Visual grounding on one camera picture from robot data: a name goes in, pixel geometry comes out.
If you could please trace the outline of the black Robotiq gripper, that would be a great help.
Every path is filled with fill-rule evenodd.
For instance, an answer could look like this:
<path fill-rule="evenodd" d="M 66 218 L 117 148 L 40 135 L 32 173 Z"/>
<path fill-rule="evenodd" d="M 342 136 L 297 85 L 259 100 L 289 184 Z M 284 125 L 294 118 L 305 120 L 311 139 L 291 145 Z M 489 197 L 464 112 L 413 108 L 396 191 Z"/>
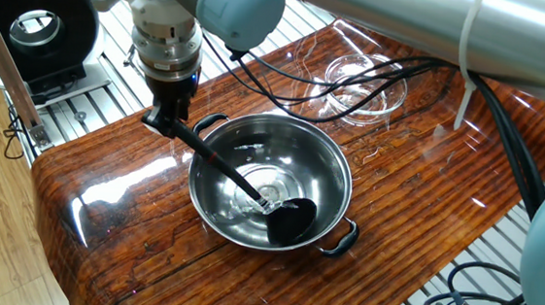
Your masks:
<path fill-rule="evenodd" d="M 141 122 L 155 134 L 176 137 L 173 124 L 175 119 L 188 121 L 190 100 L 199 85 L 198 76 L 198 73 L 193 73 L 177 81 L 161 81 L 146 75 L 148 89 L 153 94 L 153 107 L 142 115 Z"/>

